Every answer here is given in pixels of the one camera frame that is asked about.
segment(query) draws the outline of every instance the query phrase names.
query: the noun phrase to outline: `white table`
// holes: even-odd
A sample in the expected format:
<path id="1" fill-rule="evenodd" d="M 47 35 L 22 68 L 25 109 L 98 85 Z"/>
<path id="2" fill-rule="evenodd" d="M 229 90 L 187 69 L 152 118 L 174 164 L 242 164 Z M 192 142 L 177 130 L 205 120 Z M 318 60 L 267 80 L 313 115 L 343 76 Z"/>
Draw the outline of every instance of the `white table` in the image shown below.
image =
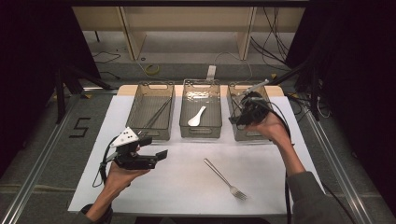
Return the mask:
<path id="1" fill-rule="evenodd" d="M 133 96 L 114 96 L 97 136 L 92 154 L 68 210 L 79 211 L 93 203 L 102 187 L 93 188 L 106 147 L 125 129 Z M 292 142 L 307 171 L 318 175 L 287 97 L 270 97 L 287 118 Z M 219 139 L 185 139 L 178 125 L 181 97 L 175 100 L 171 139 L 142 147 L 141 155 L 168 149 L 168 157 L 148 174 L 138 177 L 112 204 L 115 213 L 133 216 L 262 217 L 284 215 L 285 167 L 275 145 L 269 142 L 235 142 L 227 99 L 221 95 L 222 128 Z M 208 158 L 248 196 L 236 199 L 227 185 L 204 163 Z"/>

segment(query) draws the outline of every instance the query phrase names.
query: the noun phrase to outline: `plastic spoon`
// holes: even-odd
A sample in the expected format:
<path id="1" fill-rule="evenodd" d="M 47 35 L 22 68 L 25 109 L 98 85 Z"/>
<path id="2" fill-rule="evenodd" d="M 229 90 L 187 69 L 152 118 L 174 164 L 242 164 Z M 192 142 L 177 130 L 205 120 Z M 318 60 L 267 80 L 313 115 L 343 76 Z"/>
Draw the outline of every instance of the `plastic spoon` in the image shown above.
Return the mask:
<path id="1" fill-rule="evenodd" d="M 201 115 L 206 109 L 206 106 L 202 106 L 201 109 L 198 111 L 197 115 L 195 115 L 192 119 L 189 120 L 188 124 L 192 127 L 198 126 L 201 122 Z"/>

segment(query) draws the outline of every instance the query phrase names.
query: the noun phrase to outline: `fork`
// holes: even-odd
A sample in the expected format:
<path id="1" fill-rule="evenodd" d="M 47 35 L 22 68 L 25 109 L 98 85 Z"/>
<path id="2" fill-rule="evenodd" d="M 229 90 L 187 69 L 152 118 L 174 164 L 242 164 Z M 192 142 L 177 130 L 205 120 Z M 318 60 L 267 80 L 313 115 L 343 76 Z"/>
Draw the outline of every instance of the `fork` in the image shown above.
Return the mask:
<path id="1" fill-rule="evenodd" d="M 230 192 L 233 196 L 240 200 L 245 200 L 248 196 L 244 194 L 241 190 L 238 188 L 232 186 L 227 179 L 220 173 L 218 169 L 210 162 L 207 158 L 204 159 L 204 162 L 230 187 Z"/>

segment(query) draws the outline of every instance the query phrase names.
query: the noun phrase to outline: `gray sleeve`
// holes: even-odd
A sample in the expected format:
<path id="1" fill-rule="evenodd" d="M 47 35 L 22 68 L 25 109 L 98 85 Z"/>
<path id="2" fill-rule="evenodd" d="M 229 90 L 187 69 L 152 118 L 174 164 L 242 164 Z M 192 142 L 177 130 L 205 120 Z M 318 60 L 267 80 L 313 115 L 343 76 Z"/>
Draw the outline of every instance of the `gray sleeve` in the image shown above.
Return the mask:
<path id="1" fill-rule="evenodd" d="M 73 224 L 91 224 L 93 223 L 89 218 L 87 218 L 82 212 L 78 212 L 72 221 Z"/>
<path id="2" fill-rule="evenodd" d="M 294 201 L 293 219 L 300 223 L 345 223 L 337 204 L 328 198 L 311 172 L 287 179 Z"/>

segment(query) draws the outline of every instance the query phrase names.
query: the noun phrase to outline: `electrical cord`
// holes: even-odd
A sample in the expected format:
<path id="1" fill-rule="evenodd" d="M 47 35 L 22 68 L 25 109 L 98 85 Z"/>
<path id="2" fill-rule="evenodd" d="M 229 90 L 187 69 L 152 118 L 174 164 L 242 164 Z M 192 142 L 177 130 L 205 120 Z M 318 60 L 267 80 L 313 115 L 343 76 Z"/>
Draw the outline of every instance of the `electrical cord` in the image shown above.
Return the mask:
<path id="1" fill-rule="evenodd" d="M 146 66 L 146 68 L 144 68 L 142 66 L 142 64 L 138 61 L 138 59 L 136 59 L 134 62 L 137 63 L 137 65 L 139 65 L 139 67 L 143 71 L 143 74 L 145 74 L 145 76 L 148 77 L 148 78 L 162 80 L 162 81 L 174 81 L 174 80 L 168 79 L 168 78 L 153 77 L 153 75 L 156 75 L 156 74 L 158 74 L 160 72 L 160 66 L 159 65 L 157 65 L 158 67 L 153 72 L 150 72 L 149 69 L 150 69 L 150 67 L 153 66 L 152 64 L 149 64 L 148 66 Z"/>
<path id="2" fill-rule="evenodd" d="M 290 133 L 290 127 L 288 122 L 286 121 L 285 116 L 283 115 L 282 111 L 279 109 L 279 107 L 272 103 L 269 102 L 271 105 L 274 105 L 277 110 L 279 111 L 279 113 L 282 115 L 283 118 L 281 118 L 276 112 L 275 110 L 271 109 L 269 106 L 267 106 L 266 104 L 263 104 L 262 102 L 259 102 L 260 105 L 262 105 L 263 107 L 267 108 L 270 112 L 272 112 L 275 116 L 277 116 L 280 121 L 283 123 L 286 132 L 288 133 L 289 138 L 291 139 L 291 133 Z M 285 203 L 286 203 L 286 210 L 287 210 L 287 219 L 288 219 L 288 224 L 291 224 L 291 205 L 290 205 L 290 189 L 289 189 L 289 185 L 287 182 L 288 178 L 288 173 L 285 173 Z"/>
<path id="3" fill-rule="evenodd" d="M 297 123 L 300 123 L 300 121 L 305 117 L 308 112 L 311 112 L 310 110 L 306 110 L 305 113 L 297 120 Z"/>
<path id="4" fill-rule="evenodd" d="M 281 40 L 278 30 L 277 30 L 277 26 L 278 26 L 277 14 L 279 12 L 279 8 L 278 7 L 274 8 L 274 22 L 272 25 L 271 25 L 270 19 L 268 17 L 268 14 L 265 10 L 265 7 L 263 7 L 262 10 L 264 12 L 265 18 L 267 19 L 270 28 L 271 28 L 271 33 L 274 34 L 274 37 L 276 38 L 276 44 L 278 46 L 279 53 L 280 53 L 281 57 L 283 58 L 283 60 L 285 60 L 283 54 L 285 54 L 285 56 L 287 55 L 287 53 L 285 52 L 285 49 L 288 50 L 288 48 L 285 46 L 285 44 L 283 44 L 283 41 Z"/>
<path id="5" fill-rule="evenodd" d="M 318 98 L 317 107 L 318 107 L 318 112 L 319 112 L 319 114 L 320 114 L 323 118 L 325 118 L 325 119 L 329 118 L 329 117 L 330 117 L 330 114 L 332 113 L 332 111 L 329 110 L 328 115 L 324 115 L 324 114 L 321 112 L 321 109 L 319 108 L 319 103 L 320 103 L 320 99 Z"/>
<path id="6" fill-rule="evenodd" d="M 92 187 L 93 187 L 93 188 L 97 188 L 97 187 L 101 186 L 102 183 L 106 183 L 106 180 L 107 180 L 107 176 L 106 176 L 106 166 L 107 166 L 107 161 L 106 161 L 106 159 L 107 159 L 107 154 L 108 154 L 108 151 L 110 150 L 110 145 L 114 142 L 114 140 L 116 140 L 116 138 L 117 138 L 117 136 L 115 136 L 115 137 L 110 141 L 110 143 L 107 145 L 107 148 L 106 148 L 106 150 L 105 150 L 105 154 L 104 154 L 104 156 L 103 156 L 103 160 L 102 160 L 102 162 L 100 163 L 100 166 L 99 166 L 98 173 L 96 174 L 96 177 L 95 177 L 95 179 L 93 180 L 93 183 L 92 183 Z M 100 176 L 102 177 L 102 181 L 101 181 L 98 185 L 94 185 L 94 184 L 96 183 L 96 179 L 97 179 L 97 177 L 99 176 L 99 174 L 100 174 Z"/>
<path id="7" fill-rule="evenodd" d="M 320 180 L 320 183 L 322 184 L 323 188 L 325 188 L 329 193 L 334 197 L 334 199 L 340 204 L 340 206 L 343 208 L 343 210 L 346 212 L 346 215 L 349 217 L 349 219 L 352 221 L 353 224 L 356 224 L 355 220 L 353 219 L 352 215 L 350 215 L 349 211 L 346 209 L 346 207 L 343 205 L 343 203 L 338 199 L 337 196 L 330 190 L 327 185 L 323 183 L 323 181 Z"/>
<path id="8" fill-rule="evenodd" d="M 111 72 L 100 72 L 100 73 L 107 73 L 107 74 L 110 74 L 111 76 L 115 77 L 117 80 L 120 80 L 120 79 L 121 79 L 121 77 L 116 76 L 115 74 L 113 74 L 113 73 L 111 73 Z"/>
<path id="9" fill-rule="evenodd" d="M 275 67 L 275 66 L 269 64 L 267 61 L 265 61 L 265 58 L 264 58 L 264 57 L 267 57 L 267 58 L 274 59 L 274 60 L 276 60 L 276 61 L 278 61 L 278 62 L 280 62 L 280 63 L 285 64 L 285 62 L 283 62 L 282 60 L 280 60 L 279 58 L 277 58 L 273 53 L 271 53 L 271 52 L 268 51 L 267 49 L 264 49 L 262 46 L 260 46 L 260 45 L 257 43 L 257 41 L 256 41 L 252 36 L 250 37 L 250 39 L 253 41 L 253 42 L 250 42 L 251 46 L 252 46 L 255 50 L 257 50 L 257 51 L 262 55 L 262 61 L 263 61 L 266 65 L 268 65 L 269 67 L 275 68 L 275 69 L 282 70 L 282 71 L 287 71 L 287 72 L 290 71 L 289 69 L 284 69 L 284 68 Z"/>

